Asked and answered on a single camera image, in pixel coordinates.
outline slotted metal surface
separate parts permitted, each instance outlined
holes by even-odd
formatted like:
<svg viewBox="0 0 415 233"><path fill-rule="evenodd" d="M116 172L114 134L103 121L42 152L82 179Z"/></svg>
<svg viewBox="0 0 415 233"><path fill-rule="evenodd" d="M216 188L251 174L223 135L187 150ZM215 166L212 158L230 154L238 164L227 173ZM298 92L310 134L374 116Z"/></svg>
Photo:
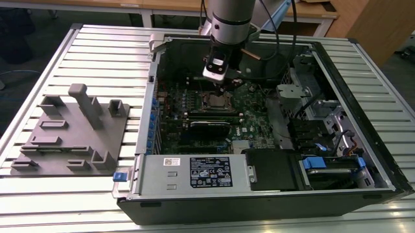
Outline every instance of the slotted metal surface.
<svg viewBox="0 0 415 233"><path fill-rule="evenodd" d="M199 225L138 226L118 208L111 195L111 177L8 178L11 163L20 145L30 138L43 111L36 105L42 95L68 95L72 83L90 86L88 94L100 102L122 99L132 106L127 122L119 166L131 166L139 134L146 79L150 60L147 43L152 33L196 34L190 30L142 29L84 25L67 36L67 46L46 70L34 103L12 123L10 142L0 157L0 232L413 232L415 229L415 195L388 204L359 209L340 217L287 219ZM311 38L319 41L331 56L346 83L366 111L391 154L415 184L415 122L414 112L379 73L359 46L346 39ZM122 183L119 190L128 190Z"/></svg>

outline barcode sticker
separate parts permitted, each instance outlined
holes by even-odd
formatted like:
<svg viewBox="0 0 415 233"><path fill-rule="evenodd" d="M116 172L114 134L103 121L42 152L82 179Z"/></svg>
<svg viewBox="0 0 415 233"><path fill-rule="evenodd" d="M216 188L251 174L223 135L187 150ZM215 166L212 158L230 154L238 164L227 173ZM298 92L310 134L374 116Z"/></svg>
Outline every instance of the barcode sticker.
<svg viewBox="0 0 415 233"><path fill-rule="evenodd" d="M164 158L164 166L180 166L180 158Z"/></svg>

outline motherboard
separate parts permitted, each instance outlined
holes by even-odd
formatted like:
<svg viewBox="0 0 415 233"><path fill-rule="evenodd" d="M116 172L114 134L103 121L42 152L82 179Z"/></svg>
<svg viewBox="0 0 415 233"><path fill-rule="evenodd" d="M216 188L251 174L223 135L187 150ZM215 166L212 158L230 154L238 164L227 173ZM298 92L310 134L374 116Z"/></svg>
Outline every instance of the motherboard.
<svg viewBox="0 0 415 233"><path fill-rule="evenodd" d="M218 95L214 83L159 83L162 154L232 154L275 148L266 93L244 83Z"/></svg>

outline cable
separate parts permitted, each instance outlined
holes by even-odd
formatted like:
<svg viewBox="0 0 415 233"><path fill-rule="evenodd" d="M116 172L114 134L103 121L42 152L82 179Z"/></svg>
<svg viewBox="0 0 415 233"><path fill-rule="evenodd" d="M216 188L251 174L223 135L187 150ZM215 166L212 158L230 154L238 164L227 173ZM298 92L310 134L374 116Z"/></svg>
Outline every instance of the cable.
<svg viewBox="0 0 415 233"><path fill-rule="evenodd" d="M203 11L202 7L203 7L203 0L200 1L199 28L202 28L202 11Z"/></svg>
<svg viewBox="0 0 415 233"><path fill-rule="evenodd" d="M35 70L19 69L19 70L7 71L7 72L2 73L0 76L4 74L15 73L15 72L31 72L31 73L42 74L40 72L38 72ZM3 90L4 88L6 88L6 84L0 80L0 90Z"/></svg>
<svg viewBox="0 0 415 233"><path fill-rule="evenodd" d="M272 77L260 77L260 78L240 78L242 80L247 80L247 81L260 81L260 80L267 80L267 79L276 79L280 75L280 73L286 70L287 65L290 64L290 61L292 60L292 55L294 55L294 51L295 51L295 47L296 47L296 41L298 41L298 8L296 8L296 3L295 0L291 0L291 5L292 5L292 16L294 16L294 35L292 35L292 46L290 49L290 53L287 56L287 60L283 63L283 66L279 70L279 72L276 72L275 76Z"/></svg>
<svg viewBox="0 0 415 233"><path fill-rule="evenodd" d="M206 11L206 17L208 17L207 5L206 0L202 0L203 10Z"/></svg>
<svg viewBox="0 0 415 233"><path fill-rule="evenodd" d="M299 111L295 113L294 118L298 118L299 114L308 108L308 106L318 100L318 98L322 95L323 95L323 91L320 91L319 94L316 94L314 97L311 97L308 102L303 105L303 107L300 107Z"/></svg>
<svg viewBox="0 0 415 233"><path fill-rule="evenodd" d="M36 73L36 74L42 74L39 71L35 71L35 70L19 69L19 70L7 71L7 72L2 73L0 76L3 74L15 73L15 72L32 72L32 73Z"/></svg>
<svg viewBox="0 0 415 233"><path fill-rule="evenodd" d="M203 13L203 11L206 12L206 17L208 17L206 0L202 0L202 2L200 2L200 15L199 15L199 27L200 28L202 28L202 13Z"/></svg>
<svg viewBox="0 0 415 233"><path fill-rule="evenodd" d="M350 137L351 142L354 143L354 146L351 147L351 149L347 152L347 156L351 156L351 153L354 152L354 150L358 148L358 142L352 139L352 137Z"/></svg>
<svg viewBox="0 0 415 233"><path fill-rule="evenodd" d="M260 2L262 6L264 8L264 11L267 12L267 15L268 15L268 18L270 18L270 22L271 22L271 25L272 25L272 29L274 29L274 33L275 33L275 37L276 37L276 48L275 48L274 53L268 57L260 59L262 61L267 62L267 61L272 60L275 58L275 56L278 55L278 53L279 53L279 35L278 35L278 32L276 32L276 26L275 26L275 23L274 23L274 20L272 20L272 16L270 14L270 11L267 9L264 1L259 0L259 2Z"/></svg>
<svg viewBox="0 0 415 233"><path fill-rule="evenodd" d="M338 147L339 147L339 144L340 144L340 141L342 141L342 137L343 135L350 132L350 130L344 130L342 133L340 133L340 136L338 138L338 141L336 141L336 144L335 144L335 147L332 148L332 154L331 154L331 157L335 157L336 156L336 153L338 153Z"/></svg>
<svg viewBox="0 0 415 233"><path fill-rule="evenodd" d="M288 138L288 139L292 140L291 137L287 137L287 136L282 135L282 134L274 129L274 126L272 126L272 125L271 125L271 129L272 129L272 132L275 132L279 136L282 136L282 137Z"/></svg>

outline power supply label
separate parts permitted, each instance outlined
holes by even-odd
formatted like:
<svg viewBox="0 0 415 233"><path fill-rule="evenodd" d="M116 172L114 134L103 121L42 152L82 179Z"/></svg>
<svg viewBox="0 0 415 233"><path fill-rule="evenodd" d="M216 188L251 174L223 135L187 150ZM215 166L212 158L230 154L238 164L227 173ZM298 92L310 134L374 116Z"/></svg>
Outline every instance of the power supply label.
<svg viewBox="0 0 415 233"><path fill-rule="evenodd" d="M190 158L190 185L194 188L232 187L230 157Z"/></svg>

